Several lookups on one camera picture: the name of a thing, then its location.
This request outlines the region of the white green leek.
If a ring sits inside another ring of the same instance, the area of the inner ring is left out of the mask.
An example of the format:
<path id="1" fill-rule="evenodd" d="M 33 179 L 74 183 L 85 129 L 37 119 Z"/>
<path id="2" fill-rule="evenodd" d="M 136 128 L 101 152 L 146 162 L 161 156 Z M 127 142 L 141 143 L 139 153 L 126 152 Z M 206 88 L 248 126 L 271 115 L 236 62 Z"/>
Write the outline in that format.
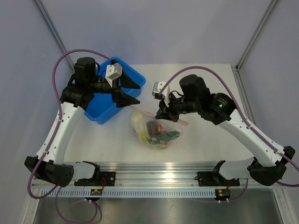
<path id="1" fill-rule="evenodd" d="M 147 146 L 155 147 L 164 149 L 167 148 L 167 145 L 153 145 L 149 143 L 150 135 L 147 131 L 146 123 L 148 121 L 155 120 L 152 116 L 146 115 L 144 113 L 134 111 L 131 113 L 131 125 L 133 128 L 133 131 L 136 135 L 136 137 L 139 139 L 139 141 Z"/>

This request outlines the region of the dark red onion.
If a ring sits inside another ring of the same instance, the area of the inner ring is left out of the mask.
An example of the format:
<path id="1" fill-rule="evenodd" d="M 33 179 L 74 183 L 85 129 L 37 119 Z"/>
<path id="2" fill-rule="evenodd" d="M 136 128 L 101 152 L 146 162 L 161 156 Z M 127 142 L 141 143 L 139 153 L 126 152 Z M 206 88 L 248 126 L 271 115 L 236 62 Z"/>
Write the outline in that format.
<path id="1" fill-rule="evenodd" d="M 159 135 L 162 131 L 161 123 L 156 120 L 148 121 L 146 127 L 150 136 Z"/>

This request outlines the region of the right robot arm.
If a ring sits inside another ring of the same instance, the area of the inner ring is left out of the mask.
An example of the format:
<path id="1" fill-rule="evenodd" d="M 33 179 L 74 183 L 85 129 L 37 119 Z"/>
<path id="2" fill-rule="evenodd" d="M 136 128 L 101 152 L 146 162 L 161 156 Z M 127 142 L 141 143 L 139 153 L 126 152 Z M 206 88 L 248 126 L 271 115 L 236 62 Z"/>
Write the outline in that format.
<path id="1" fill-rule="evenodd" d="M 252 154 L 242 161 L 220 161 L 208 174 L 201 176 L 207 186 L 225 186 L 233 179 L 252 178 L 259 184 L 271 186 L 282 179 L 286 163 L 295 150 L 276 144 L 247 118 L 242 118 L 236 103 L 224 93 L 211 93 L 203 78 L 194 74 L 182 78 L 183 93 L 177 98 L 166 82 L 156 82 L 152 95 L 158 99 L 156 119 L 177 122 L 181 114 L 197 113 L 206 121 L 233 135 Z"/>

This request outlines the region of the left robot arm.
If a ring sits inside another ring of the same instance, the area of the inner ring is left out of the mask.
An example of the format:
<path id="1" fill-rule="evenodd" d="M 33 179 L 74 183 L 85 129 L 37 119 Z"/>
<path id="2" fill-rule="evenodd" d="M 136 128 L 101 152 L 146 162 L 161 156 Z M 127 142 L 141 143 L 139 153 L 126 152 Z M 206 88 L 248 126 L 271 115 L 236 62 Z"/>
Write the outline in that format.
<path id="1" fill-rule="evenodd" d="M 72 181 L 80 186 L 102 183 L 100 166 L 83 161 L 65 163 L 65 153 L 78 120 L 84 115 L 95 94 L 109 94 L 118 108 L 136 105 L 140 101 L 126 94 L 125 88 L 140 89 L 117 60 L 110 60 L 105 75 L 99 76 L 100 66 L 94 58 L 82 57 L 74 65 L 67 86 L 59 98 L 59 109 L 43 146 L 35 156 L 28 156 L 24 165 L 32 176 L 60 187 Z"/>

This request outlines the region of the green cucumber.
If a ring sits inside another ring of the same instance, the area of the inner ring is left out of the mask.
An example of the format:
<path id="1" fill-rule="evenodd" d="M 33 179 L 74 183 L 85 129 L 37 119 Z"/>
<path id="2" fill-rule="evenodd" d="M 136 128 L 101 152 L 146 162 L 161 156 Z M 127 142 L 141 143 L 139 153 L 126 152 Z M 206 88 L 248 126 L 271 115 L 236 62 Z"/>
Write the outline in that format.
<path id="1" fill-rule="evenodd" d="M 169 132 L 162 132 L 156 135 L 153 135 L 149 139 L 149 143 L 153 145 L 167 145 L 170 141 L 178 138 L 180 136 L 180 132 L 178 131 L 169 131 Z"/>

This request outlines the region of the clear pink-dotted zip bag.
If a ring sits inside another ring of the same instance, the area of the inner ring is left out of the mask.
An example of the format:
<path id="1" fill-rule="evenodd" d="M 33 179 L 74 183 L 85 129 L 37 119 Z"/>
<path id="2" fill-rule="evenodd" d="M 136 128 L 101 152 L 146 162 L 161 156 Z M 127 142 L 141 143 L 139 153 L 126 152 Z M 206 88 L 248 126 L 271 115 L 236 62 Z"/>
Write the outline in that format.
<path id="1" fill-rule="evenodd" d="M 155 114 L 141 108 L 130 106 L 131 125 L 139 141 L 145 145 L 165 149 L 184 133 L 184 128 L 189 125 L 187 121 L 179 119 L 172 122 L 156 119 Z"/>

